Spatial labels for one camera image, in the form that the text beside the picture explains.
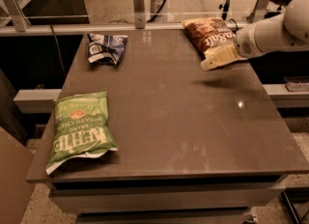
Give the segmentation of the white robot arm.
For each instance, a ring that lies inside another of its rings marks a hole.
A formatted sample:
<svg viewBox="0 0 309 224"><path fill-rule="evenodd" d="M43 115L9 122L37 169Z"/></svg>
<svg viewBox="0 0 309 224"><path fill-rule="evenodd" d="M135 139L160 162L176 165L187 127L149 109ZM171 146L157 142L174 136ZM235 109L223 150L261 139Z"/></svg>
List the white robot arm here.
<svg viewBox="0 0 309 224"><path fill-rule="evenodd" d="M270 52L309 50L309 0L293 0L282 14L238 30L229 45L206 54L203 70L213 70L235 61L256 58Z"/></svg>

